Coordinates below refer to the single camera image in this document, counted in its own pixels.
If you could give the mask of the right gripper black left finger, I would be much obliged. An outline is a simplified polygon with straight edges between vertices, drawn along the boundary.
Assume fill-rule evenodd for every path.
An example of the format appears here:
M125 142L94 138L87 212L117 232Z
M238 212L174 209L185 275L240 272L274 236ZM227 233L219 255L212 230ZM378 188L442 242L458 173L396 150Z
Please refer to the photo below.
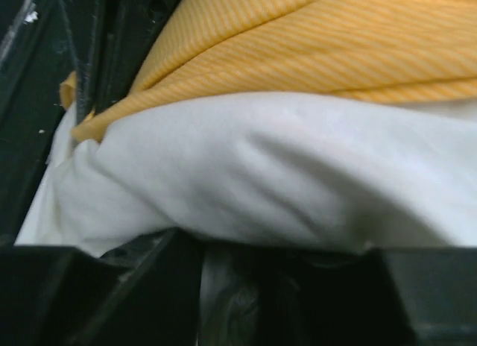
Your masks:
M170 230L95 258L76 248L1 248L3 345L193 345L203 248Z

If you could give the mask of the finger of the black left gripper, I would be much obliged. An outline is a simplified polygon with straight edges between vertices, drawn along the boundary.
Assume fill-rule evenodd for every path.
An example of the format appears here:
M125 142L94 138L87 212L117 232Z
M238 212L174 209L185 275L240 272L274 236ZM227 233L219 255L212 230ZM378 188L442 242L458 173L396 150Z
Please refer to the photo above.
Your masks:
M1 0L1 240L19 235L63 116L60 83L78 65L70 28L97 0Z
M181 0L116 0L102 53L97 114L130 91L151 46Z

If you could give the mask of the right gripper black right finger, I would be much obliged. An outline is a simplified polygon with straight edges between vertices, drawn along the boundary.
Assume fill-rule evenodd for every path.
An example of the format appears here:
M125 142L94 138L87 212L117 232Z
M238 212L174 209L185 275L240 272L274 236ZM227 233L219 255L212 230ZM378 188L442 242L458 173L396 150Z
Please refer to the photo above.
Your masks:
M259 256L258 345L474 345L476 250Z

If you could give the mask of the white pillow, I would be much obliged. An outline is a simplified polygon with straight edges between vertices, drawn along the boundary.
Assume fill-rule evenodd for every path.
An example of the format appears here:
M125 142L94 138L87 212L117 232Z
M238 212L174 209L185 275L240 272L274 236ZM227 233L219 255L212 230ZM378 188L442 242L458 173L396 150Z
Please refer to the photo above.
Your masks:
M170 230L203 248L193 345L258 345L259 256L476 250L476 100L371 104L258 92L195 98L53 135L16 244L95 258Z

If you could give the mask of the blue yellow Mickey pillowcase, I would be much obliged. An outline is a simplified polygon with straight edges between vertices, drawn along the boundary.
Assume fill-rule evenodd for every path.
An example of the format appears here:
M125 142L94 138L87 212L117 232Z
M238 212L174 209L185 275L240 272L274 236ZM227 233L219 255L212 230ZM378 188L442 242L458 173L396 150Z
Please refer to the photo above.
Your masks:
M128 94L72 130L190 98L313 92L376 103L476 96L476 0L182 0Z

